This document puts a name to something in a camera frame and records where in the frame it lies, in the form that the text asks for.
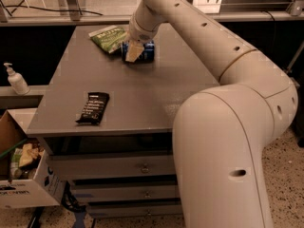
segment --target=pump dispenser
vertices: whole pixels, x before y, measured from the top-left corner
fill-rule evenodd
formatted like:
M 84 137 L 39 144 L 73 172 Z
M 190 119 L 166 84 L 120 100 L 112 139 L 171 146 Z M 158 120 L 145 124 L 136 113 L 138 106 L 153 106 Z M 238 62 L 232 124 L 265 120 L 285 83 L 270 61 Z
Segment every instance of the pump dispenser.
M 23 76 L 15 72 L 10 66 L 10 63 L 4 63 L 7 68 L 7 73 L 9 75 L 8 80 L 11 87 L 15 90 L 18 95 L 25 95 L 29 92 L 29 86 Z

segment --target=drawer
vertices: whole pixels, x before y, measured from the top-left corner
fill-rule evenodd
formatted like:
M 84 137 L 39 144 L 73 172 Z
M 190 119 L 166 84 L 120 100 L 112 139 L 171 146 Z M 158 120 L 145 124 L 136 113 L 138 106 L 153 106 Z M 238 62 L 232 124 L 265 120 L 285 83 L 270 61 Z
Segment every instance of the drawer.
M 156 203 L 129 203 L 121 205 L 87 206 L 86 211 L 95 219 L 115 217 L 142 217 L 182 214 L 180 201 Z
M 163 153 L 50 156 L 47 164 L 62 181 L 175 174 L 173 156 Z
M 172 150 L 172 133 L 44 138 L 55 155 Z
M 170 180 L 170 178 L 153 182 L 132 182 L 130 180 L 130 183 L 72 185 L 70 190 L 79 202 L 179 198 L 177 182 L 172 178 Z

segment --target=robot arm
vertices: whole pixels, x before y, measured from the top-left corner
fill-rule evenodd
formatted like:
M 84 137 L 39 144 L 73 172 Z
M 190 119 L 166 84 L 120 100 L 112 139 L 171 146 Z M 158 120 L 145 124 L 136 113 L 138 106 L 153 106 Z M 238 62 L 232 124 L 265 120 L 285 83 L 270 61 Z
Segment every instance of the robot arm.
M 255 47 L 187 0 L 142 0 L 130 35 L 147 42 L 164 21 L 221 84 L 187 99 L 174 121 L 186 227 L 272 228 L 261 155 L 295 116 L 294 84 Z

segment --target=terrazzo floor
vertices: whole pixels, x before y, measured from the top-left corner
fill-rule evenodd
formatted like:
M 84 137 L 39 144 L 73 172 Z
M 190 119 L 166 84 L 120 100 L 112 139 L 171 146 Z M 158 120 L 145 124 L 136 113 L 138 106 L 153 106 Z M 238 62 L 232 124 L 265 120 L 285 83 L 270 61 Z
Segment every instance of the terrazzo floor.
M 44 1 L 48 7 L 54 7 L 53 1 Z M 107 14 L 113 11 L 113 0 L 88 0 L 87 7 Z M 139 0 L 122 1 L 123 11 L 130 14 L 137 7 Z M 6 5 L 17 4 L 20 0 L 4 0 Z M 41 6 L 41 0 L 29 0 L 31 5 Z M 121 4 L 116 4 L 122 13 Z M 22 15 L 25 11 L 18 9 Z M 292 129 L 288 129 L 279 139 L 265 147 L 263 152 L 264 173 L 271 205 L 275 228 L 303 228 L 304 227 L 304 149 L 296 144 L 296 137 Z M 0 227 L 28 227 L 34 209 L 0 210 Z M 61 206 L 46 207 L 40 218 L 42 228 L 73 227 L 75 216 Z M 85 216 L 85 228 L 91 227 L 93 218 Z M 184 227 L 182 216 L 159 216 L 140 218 L 105 218 L 97 219 L 95 227 L 103 228 L 179 228 Z
M 275 228 L 304 227 L 304 148 L 296 144 L 289 128 L 263 151 L 263 165 Z M 28 227 L 34 209 L 0 210 L 0 227 Z M 71 228 L 75 216 L 63 207 L 46 207 L 40 217 L 41 228 Z M 92 227 L 93 218 L 85 216 L 85 228 Z M 183 217 L 156 216 L 97 219 L 96 228 L 181 228 Z

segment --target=cabinet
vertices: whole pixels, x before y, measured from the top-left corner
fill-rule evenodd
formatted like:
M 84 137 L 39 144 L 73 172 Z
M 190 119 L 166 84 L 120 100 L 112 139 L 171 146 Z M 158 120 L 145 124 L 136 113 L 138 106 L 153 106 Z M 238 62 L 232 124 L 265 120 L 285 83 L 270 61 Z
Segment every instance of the cabinet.
M 174 117 L 192 94 L 219 84 L 168 24 L 149 64 L 102 52 L 88 37 L 101 27 L 76 27 L 27 134 L 92 217 L 179 214 Z M 110 100 L 99 125 L 77 125 L 89 91 Z

